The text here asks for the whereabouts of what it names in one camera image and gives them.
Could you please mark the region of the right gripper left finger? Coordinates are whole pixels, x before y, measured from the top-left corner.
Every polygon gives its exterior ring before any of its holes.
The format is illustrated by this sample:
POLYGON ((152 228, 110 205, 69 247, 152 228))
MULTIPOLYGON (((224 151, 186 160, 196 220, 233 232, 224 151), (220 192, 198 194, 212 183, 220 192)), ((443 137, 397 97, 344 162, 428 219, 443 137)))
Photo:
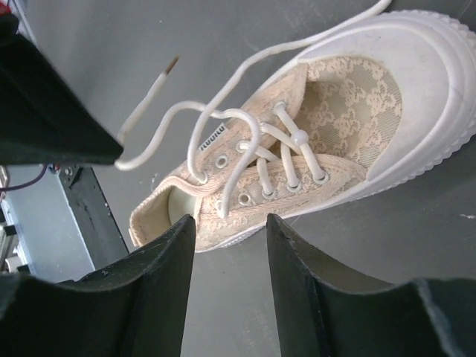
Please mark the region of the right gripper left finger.
POLYGON ((195 222, 78 281, 1 276, 3 356, 179 356, 195 222))

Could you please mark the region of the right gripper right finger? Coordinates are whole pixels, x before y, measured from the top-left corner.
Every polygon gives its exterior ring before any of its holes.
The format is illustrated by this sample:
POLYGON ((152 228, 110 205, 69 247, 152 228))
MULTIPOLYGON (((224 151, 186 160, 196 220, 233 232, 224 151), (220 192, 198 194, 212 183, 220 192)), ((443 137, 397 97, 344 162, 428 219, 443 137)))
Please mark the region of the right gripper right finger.
POLYGON ((391 284, 306 242, 278 215, 266 223, 283 356, 473 356, 475 282, 391 284))

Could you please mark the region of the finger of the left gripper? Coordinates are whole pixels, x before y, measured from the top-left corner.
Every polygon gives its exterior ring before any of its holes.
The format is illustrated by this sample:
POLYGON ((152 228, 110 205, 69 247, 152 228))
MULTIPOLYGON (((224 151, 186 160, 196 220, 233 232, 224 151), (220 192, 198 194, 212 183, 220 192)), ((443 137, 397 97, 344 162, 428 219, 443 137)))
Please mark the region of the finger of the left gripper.
POLYGON ((18 25, 1 15, 1 163, 113 164, 123 147, 18 25))

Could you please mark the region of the beige lace sneaker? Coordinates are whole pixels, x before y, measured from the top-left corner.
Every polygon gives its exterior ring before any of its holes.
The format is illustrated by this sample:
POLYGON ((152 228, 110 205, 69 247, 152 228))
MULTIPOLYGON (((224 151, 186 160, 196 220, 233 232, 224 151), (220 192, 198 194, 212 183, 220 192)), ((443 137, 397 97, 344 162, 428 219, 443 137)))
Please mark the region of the beige lace sneaker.
POLYGON ((311 45, 220 124, 133 210, 141 247, 191 215, 196 250, 236 244, 285 218, 405 183, 475 133, 475 34, 447 15, 404 10, 361 20, 311 45))

